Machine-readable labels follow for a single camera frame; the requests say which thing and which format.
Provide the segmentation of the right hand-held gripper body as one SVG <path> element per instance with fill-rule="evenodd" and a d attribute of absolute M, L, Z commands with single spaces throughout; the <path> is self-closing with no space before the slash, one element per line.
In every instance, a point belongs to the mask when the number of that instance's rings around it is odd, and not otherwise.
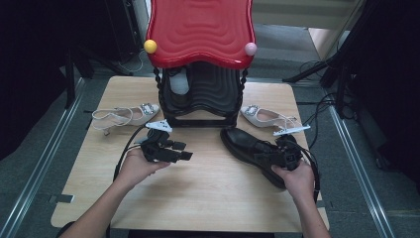
<path fill-rule="evenodd" d="M 305 127 L 287 128 L 274 132 L 274 140 L 277 145 L 277 152 L 274 155 L 274 164 L 293 171 L 298 167 L 299 161 L 303 158 L 304 149 L 297 144 L 294 133 L 302 132 Z"/>

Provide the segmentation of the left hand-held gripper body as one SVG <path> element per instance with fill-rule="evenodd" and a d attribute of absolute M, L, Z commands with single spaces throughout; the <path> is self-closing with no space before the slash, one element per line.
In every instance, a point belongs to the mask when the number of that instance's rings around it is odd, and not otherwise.
<path fill-rule="evenodd" d="M 174 142 L 169 140 L 172 128 L 167 121 L 148 122 L 146 127 L 149 129 L 147 136 L 137 141 L 144 157 L 149 162 L 176 163 L 181 158 L 181 153 L 171 149 Z"/>

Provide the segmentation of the white heeled sandal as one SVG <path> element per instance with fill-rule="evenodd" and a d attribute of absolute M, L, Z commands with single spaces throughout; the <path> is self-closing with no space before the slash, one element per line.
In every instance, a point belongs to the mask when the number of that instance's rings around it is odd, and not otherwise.
<path fill-rule="evenodd" d="M 91 114 L 91 125 L 105 135 L 114 127 L 141 126 L 152 120 L 159 113 L 157 104 L 143 103 L 136 107 L 117 107 L 98 109 Z"/>
<path fill-rule="evenodd" d="M 241 114 L 256 127 L 276 127 L 276 130 L 273 132 L 274 136 L 299 133 L 309 129 L 309 126 L 302 125 L 295 117 L 284 116 L 257 105 L 242 107 Z"/>

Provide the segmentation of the red and black shoe rack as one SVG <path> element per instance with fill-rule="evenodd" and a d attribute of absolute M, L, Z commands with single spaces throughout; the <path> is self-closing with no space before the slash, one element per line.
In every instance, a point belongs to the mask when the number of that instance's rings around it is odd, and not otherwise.
<path fill-rule="evenodd" d="M 237 124 L 257 51 L 253 0 L 151 0 L 144 43 L 164 118 L 173 127 Z M 185 67 L 188 103 L 176 104 L 167 71 Z"/>

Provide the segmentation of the person's right hand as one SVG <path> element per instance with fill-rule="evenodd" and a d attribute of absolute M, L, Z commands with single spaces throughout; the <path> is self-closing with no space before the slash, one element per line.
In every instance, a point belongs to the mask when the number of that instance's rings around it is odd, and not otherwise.
<path fill-rule="evenodd" d="M 314 201 L 314 175 L 307 163 L 300 161 L 293 171 L 276 165 L 271 169 L 284 180 L 285 187 L 295 202 Z"/>

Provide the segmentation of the person's left hand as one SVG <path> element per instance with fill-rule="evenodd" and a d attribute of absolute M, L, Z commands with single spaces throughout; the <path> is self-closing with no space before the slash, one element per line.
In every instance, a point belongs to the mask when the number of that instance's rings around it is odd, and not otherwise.
<path fill-rule="evenodd" d="M 140 149 L 129 151 L 112 186 L 119 192 L 128 192 L 138 183 L 169 166 L 167 162 L 148 162 Z"/>

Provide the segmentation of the black metal stand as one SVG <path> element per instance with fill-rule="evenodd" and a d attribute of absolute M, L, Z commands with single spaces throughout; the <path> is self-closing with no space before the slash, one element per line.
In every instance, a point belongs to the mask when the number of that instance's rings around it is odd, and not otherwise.
<path fill-rule="evenodd" d="M 109 60 L 102 58 L 86 47 L 69 47 L 64 55 L 66 81 L 65 109 L 69 109 L 75 102 L 74 69 L 77 68 L 83 77 L 91 78 L 93 76 L 94 70 L 89 62 L 90 59 L 98 61 L 117 75 L 132 75 L 127 69 L 121 69 L 120 67 L 113 65 Z"/>
<path fill-rule="evenodd" d="M 343 43 L 338 47 L 336 52 L 329 58 L 316 63 L 314 66 L 286 78 L 283 82 L 295 83 L 303 78 L 314 74 L 322 69 L 325 69 L 323 76 L 320 79 L 320 85 L 324 88 L 329 88 L 334 82 L 337 82 L 337 91 L 335 96 L 335 110 L 341 118 L 345 117 L 345 87 L 350 79 L 351 63 L 354 59 L 358 35 L 364 26 L 364 13 L 360 13 L 358 19 L 355 20 L 349 34 L 344 39 Z"/>

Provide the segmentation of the black curtain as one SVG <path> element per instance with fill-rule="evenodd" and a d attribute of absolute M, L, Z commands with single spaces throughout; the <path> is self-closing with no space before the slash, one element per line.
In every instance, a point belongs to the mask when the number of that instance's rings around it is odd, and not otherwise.
<path fill-rule="evenodd" d="M 105 60 L 140 51 L 134 0 L 0 0 L 0 161 L 66 94 L 64 55 L 83 46 Z"/>
<path fill-rule="evenodd" d="M 367 0 L 349 83 L 379 166 L 420 187 L 420 0 Z"/>

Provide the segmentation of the metal floor rail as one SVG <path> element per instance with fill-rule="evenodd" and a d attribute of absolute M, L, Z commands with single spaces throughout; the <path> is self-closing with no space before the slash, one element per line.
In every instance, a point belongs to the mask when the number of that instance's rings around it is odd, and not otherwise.
<path fill-rule="evenodd" d="M 22 192 L 18 196 L 12 211 L 0 230 L 0 238 L 14 238 L 23 219 L 25 218 L 35 195 L 53 161 L 53 157 L 60 145 L 67 128 L 80 104 L 86 87 L 86 80 L 81 77 L 75 84 L 75 99 L 60 116 L 58 124 L 45 146 Z"/>
<path fill-rule="evenodd" d="M 364 196 L 367 208 L 380 238 L 396 238 L 380 199 L 373 188 L 360 154 L 350 135 L 348 127 L 333 107 L 329 108 L 335 128 L 341 138 L 347 157 L 355 173 Z"/>

